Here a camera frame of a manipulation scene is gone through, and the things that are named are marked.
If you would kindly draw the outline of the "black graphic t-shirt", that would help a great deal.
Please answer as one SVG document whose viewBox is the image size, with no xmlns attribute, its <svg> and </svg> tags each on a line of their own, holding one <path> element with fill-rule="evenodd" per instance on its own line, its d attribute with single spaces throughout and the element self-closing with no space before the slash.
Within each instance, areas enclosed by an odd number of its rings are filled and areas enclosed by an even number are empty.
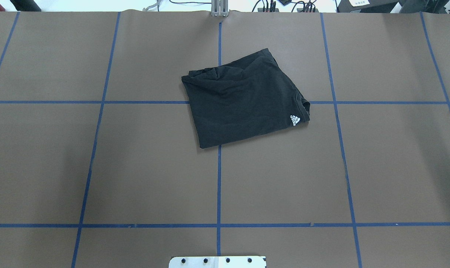
<svg viewBox="0 0 450 268">
<path fill-rule="evenodd" d="M 238 142 L 310 120 L 310 102 L 265 48 L 182 76 L 200 148 Z"/>
</svg>

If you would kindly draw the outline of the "white mounting plate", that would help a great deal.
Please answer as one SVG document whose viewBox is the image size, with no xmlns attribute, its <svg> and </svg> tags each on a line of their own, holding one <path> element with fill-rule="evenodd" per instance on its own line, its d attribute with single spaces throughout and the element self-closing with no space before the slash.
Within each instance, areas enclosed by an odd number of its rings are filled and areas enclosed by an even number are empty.
<svg viewBox="0 0 450 268">
<path fill-rule="evenodd" d="M 266 268 L 265 256 L 176 256 L 169 268 Z"/>
</svg>

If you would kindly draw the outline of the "black box with label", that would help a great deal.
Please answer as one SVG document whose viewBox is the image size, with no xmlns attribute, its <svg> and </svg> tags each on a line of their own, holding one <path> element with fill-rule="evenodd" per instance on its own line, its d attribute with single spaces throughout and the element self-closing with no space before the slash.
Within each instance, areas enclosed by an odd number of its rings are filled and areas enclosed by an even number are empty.
<svg viewBox="0 0 450 268">
<path fill-rule="evenodd" d="M 339 13 L 390 13 L 398 0 L 338 0 Z"/>
</svg>

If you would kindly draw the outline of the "aluminium frame post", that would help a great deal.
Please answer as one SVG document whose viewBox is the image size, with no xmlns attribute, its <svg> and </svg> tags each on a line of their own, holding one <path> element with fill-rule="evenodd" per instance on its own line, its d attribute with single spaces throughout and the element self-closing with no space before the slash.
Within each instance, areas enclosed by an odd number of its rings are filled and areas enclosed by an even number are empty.
<svg viewBox="0 0 450 268">
<path fill-rule="evenodd" d="M 211 0 L 212 17 L 228 17 L 228 15 L 229 15 L 228 0 Z"/>
</svg>

